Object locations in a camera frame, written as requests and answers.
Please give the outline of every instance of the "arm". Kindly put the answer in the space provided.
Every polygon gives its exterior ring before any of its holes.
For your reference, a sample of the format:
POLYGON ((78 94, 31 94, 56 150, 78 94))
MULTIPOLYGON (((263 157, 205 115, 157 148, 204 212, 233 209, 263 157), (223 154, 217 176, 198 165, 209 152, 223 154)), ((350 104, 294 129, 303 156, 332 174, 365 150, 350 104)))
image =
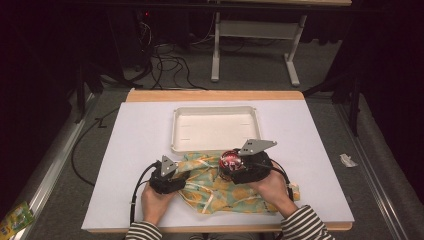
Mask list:
POLYGON ((281 221, 284 239, 334 239, 310 206, 298 208, 289 198, 286 182, 280 173, 271 171, 265 179, 248 185, 284 217, 281 221))
POLYGON ((170 194, 159 194, 149 183, 141 194, 141 204, 143 209, 143 221, 131 223, 130 229, 125 237, 126 240, 160 240, 162 234, 157 228, 168 205, 176 192, 170 194))

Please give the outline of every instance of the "table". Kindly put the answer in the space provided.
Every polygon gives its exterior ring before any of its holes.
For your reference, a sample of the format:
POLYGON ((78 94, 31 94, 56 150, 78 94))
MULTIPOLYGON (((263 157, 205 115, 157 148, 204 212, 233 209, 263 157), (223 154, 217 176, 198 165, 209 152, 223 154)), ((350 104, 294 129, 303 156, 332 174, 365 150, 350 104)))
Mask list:
MULTIPOLYGON (((276 4, 300 4, 300 5, 327 5, 327 6, 350 6, 351 0, 226 0, 225 2, 245 2, 245 3, 276 3, 276 4)), ((257 21, 235 21, 221 20, 220 12, 215 13, 215 44, 212 58, 212 82, 219 81, 220 51, 219 39, 221 36, 231 37, 251 37, 268 39, 288 39, 292 40, 289 53, 284 53, 291 84, 294 87, 300 85, 299 78, 294 67, 293 58, 305 27, 307 15, 301 15, 297 23, 276 23, 257 21)))
MULTIPOLYGON (((174 109, 240 105, 255 107, 262 138, 278 142, 267 153, 300 185, 301 200, 296 203, 311 205, 329 230, 350 229, 352 213, 300 92, 135 90, 121 105, 82 229, 93 233, 127 231, 129 203, 141 172, 162 155, 174 161, 181 158, 170 148, 174 109)), ((138 203, 136 221, 141 220, 140 213, 138 203)), ((279 214, 248 216, 198 214, 176 197, 159 227, 169 233, 280 231, 279 214)))

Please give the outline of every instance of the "hand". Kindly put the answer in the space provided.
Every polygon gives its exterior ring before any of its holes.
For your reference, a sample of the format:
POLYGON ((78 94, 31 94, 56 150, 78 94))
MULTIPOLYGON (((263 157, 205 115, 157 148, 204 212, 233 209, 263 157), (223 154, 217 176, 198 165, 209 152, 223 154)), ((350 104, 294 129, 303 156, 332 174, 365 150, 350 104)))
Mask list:
POLYGON ((152 187, 150 187, 149 183, 146 183, 146 187, 141 194, 143 221, 157 226, 168 209, 168 205, 175 194, 176 192, 169 194, 159 194, 152 187))
POLYGON ((277 171, 272 170, 268 177, 247 185, 256 190, 266 202, 274 205, 284 218, 288 218, 298 209, 287 194, 284 177, 277 171))

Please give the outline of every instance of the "person's left hand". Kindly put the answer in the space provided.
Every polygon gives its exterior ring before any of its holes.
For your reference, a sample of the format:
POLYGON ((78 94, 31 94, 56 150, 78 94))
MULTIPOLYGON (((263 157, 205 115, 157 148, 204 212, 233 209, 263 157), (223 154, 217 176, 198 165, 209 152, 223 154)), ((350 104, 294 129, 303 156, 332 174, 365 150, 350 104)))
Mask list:
POLYGON ((159 194, 147 183, 141 194, 143 221, 157 226, 176 193, 159 194))

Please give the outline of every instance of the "striped shirt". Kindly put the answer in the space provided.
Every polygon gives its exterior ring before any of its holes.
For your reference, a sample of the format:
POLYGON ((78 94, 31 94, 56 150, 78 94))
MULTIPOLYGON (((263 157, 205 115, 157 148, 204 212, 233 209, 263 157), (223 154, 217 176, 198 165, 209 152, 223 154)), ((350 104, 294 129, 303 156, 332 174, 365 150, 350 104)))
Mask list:
MULTIPOLYGON (((328 233, 324 223, 314 212, 306 205, 299 208, 287 219, 281 221, 284 240, 316 239, 327 240, 334 238, 328 233)), ((126 240, 160 240, 162 234, 159 229, 148 222, 132 223, 126 240)))

